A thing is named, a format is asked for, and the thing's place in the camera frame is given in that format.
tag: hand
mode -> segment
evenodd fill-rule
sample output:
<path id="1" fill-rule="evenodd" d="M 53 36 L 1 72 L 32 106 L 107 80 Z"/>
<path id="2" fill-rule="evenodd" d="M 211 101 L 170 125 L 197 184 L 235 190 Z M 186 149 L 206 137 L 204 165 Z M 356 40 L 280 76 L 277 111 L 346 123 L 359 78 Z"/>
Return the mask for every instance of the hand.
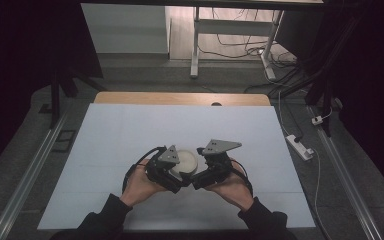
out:
<path id="1" fill-rule="evenodd" d="M 149 159 L 140 162 L 146 165 Z M 136 170 L 130 175 L 126 189 L 120 196 L 120 200 L 127 206 L 133 207 L 154 195 L 157 192 L 167 191 L 158 183 L 151 182 L 145 173 L 145 166 L 137 165 Z"/>
<path id="2" fill-rule="evenodd" d="M 232 165 L 235 169 L 244 173 L 239 164 L 232 161 Z M 217 193 L 228 203 L 240 208 L 242 212 L 246 212 L 254 203 L 254 199 L 244 180 L 234 173 L 230 173 L 229 177 L 223 182 L 210 185 L 205 190 Z"/>

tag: sleeve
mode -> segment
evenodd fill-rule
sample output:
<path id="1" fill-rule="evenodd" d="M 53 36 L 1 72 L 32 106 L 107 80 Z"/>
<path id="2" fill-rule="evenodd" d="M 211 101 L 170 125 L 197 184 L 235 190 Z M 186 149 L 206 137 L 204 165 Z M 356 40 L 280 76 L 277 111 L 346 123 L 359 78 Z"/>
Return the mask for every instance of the sleeve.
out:
<path id="1" fill-rule="evenodd" d="M 124 219 L 132 209 L 117 196 L 110 194 L 100 213 L 89 213 L 77 229 L 58 232 L 50 240 L 94 240 L 120 237 Z"/>
<path id="2" fill-rule="evenodd" d="M 244 220 L 254 239 L 267 240 L 296 240 L 297 238 L 287 230 L 288 216 L 282 212 L 270 212 L 257 197 L 246 212 L 239 212 L 238 216 Z"/>

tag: person's arm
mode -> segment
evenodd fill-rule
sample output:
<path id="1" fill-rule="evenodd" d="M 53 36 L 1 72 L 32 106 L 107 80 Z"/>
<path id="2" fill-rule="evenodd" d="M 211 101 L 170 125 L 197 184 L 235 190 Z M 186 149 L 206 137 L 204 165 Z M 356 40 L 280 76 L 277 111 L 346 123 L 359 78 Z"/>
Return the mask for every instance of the person's arm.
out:
<path id="1" fill-rule="evenodd" d="M 241 172 L 239 164 L 233 167 Z M 238 207 L 238 216 L 244 220 L 255 239 L 293 240 L 296 237 L 286 229 L 287 216 L 281 212 L 270 212 L 258 198 L 253 198 L 244 181 L 234 173 L 222 183 L 205 188 L 221 196 L 228 203 Z"/>
<path id="2" fill-rule="evenodd" d="M 157 183 L 149 181 L 144 166 L 147 162 L 148 160 L 145 159 L 136 167 L 120 197 L 110 194 L 100 213 L 89 213 L 77 229 L 58 232 L 50 240 L 120 238 L 123 233 L 124 219 L 133 206 L 157 192 L 166 190 Z"/>

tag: table leg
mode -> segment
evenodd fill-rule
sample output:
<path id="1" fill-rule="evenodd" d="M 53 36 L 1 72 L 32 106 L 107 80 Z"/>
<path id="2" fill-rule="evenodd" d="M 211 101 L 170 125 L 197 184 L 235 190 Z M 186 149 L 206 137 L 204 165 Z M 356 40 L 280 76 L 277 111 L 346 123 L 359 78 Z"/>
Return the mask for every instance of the table leg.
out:
<path id="1" fill-rule="evenodd" d="M 267 78 L 268 80 L 275 80 L 276 76 L 274 75 L 273 69 L 270 66 L 270 61 L 269 61 L 269 54 L 270 54 L 270 49 L 271 46 L 273 45 L 274 37 L 276 36 L 277 33 L 277 28 L 279 27 L 279 22 L 280 18 L 282 17 L 283 11 L 278 11 L 276 14 L 275 12 L 275 18 L 273 20 L 273 25 L 272 29 L 269 35 L 269 39 L 267 40 L 267 46 L 260 55 L 261 60 L 263 61 L 264 65 L 264 71 L 267 73 Z"/>
<path id="2" fill-rule="evenodd" d="M 198 36 L 199 36 L 199 7 L 194 9 L 194 36 L 193 36 L 193 49 L 192 49 L 192 60 L 191 60 L 191 78 L 198 77 Z"/>

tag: wooden table edge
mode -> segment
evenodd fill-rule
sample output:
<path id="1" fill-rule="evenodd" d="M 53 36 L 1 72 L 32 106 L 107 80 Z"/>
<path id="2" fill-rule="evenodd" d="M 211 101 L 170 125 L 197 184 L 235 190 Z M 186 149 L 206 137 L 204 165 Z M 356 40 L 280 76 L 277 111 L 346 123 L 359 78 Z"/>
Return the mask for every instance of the wooden table edge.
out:
<path id="1" fill-rule="evenodd" d="M 271 106 L 264 94 L 170 93 L 170 92 L 100 92 L 94 103 L 143 105 Z"/>

